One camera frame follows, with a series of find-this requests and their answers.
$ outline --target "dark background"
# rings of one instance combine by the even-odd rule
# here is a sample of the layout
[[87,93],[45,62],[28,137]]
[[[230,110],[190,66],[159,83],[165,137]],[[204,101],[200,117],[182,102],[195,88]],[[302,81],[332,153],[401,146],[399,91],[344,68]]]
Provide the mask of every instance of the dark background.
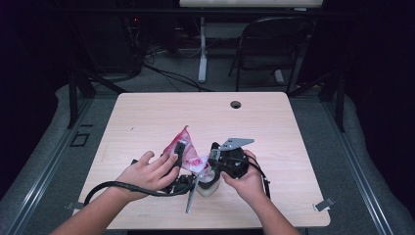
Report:
[[[58,104],[55,91],[68,83],[75,68],[138,71],[136,62],[146,53],[131,44],[125,31],[128,22],[121,19],[95,19],[111,22],[89,28],[94,22],[66,21],[45,14],[37,1],[12,2],[3,1],[0,6],[0,197],[49,125]],[[141,3],[147,7],[151,1]],[[174,7],[177,1],[158,4]],[[360,13],[362,22],[320,20],[299,82],[335,69],[347,55],[346,94],[356,105],[367,150],[393,193],[414,215],[415,3],[332,0],[325,2],[324,9]],[[143,18],[140,26],[152,40],[174,50],[173,27],[180,19],[169,19]],[[107,30],[117,32],[117,37],[107,37]],[[112,57],[114,50],[120,53]],[[99,54],[94,58],[102,61],[92,60],[91,52]]]

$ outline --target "desk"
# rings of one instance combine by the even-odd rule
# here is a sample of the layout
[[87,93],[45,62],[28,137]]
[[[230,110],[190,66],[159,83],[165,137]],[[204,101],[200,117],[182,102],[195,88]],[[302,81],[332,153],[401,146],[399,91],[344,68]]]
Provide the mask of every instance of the desk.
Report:
[[[180,0],[180,7],[188,8],[320,8],[323,0]],[[201,63],[200,83],[207,80],[208,56],[206,51],[206,24],[201,17]]]
[[[230,106],[242,104],[240,109]],[[96,157],[79,197],[83,202],[96,185],[116,179],[147,150],[159,155],[185,125],[200,156],[212,142],[252,138],[252,150],[270,180],[271,199],[295,227],[330,223],[289,100],[280,92],[125,93],[115,104]],[[252,209],[223,179],[210,197],[197,193],[190,213],[188,195],[147,197],[129,204],[110,229],[258,228]]]

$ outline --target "black office chair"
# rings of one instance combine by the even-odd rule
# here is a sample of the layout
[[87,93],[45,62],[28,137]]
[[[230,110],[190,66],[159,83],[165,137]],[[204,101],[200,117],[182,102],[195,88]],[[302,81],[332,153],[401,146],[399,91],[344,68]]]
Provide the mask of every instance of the black office chair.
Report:
[[262,18],[244,29],[232,63],[237,68],[236,91],[243,71],[291,70],[286,93],[289,92],[299,56],[300,44],[310,35],[313,23],[307,18]]

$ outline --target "pink paper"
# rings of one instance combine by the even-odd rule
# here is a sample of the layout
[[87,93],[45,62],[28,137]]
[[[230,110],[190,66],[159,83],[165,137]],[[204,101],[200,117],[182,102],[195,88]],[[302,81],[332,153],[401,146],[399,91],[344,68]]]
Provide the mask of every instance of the pink paper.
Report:
[[174,137],[173,141],[164,149],[165,154],[170,156],[174,154],[174,149],[178,142],[187,143],[186,148],[183,152],[182,168],[190,170],[195,173],[201,172],[207,165],[208,156],[199,157],[196,153],[196,149],[193,146],[192,139],[190,138],[189,132],[187,132],[187,125],[183,130]]

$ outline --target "person's right hand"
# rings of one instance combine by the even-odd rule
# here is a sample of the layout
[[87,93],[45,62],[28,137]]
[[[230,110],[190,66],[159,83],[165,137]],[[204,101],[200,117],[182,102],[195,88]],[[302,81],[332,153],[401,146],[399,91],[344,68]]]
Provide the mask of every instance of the person's right hand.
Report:
[[[179,174],[179,166],[175,166],[173,170],[167,174],[176,163],[178,156],[177,154],[172,156],[162,154],[158,159],[149,164],[149,160],[154,156],[155,154],[152,151],[147,151],[137,163],[126,168],[116,181],[133,184],[152,191],[159,191],[160,189],[167,187]],[[127,189],[116,189],[123,192],[123,196],[127,202],[139,200],[148,196],[144,193],[130,192]]]
[[[247,156],[256,159],[255,155],[251,151],[244,150],[244,153]],[[251,158],[250,162],[256,165],[256,162]],[[248,204],[251,204],[254,200],[257,200],[260,197],[266,197],[263,191],[262,176],[259,171],[251,165],[248,168],[248,172],[241,178],[234,179],[224,171],[222,171],[221,175],[225,182],[232,186],[238,195]]]

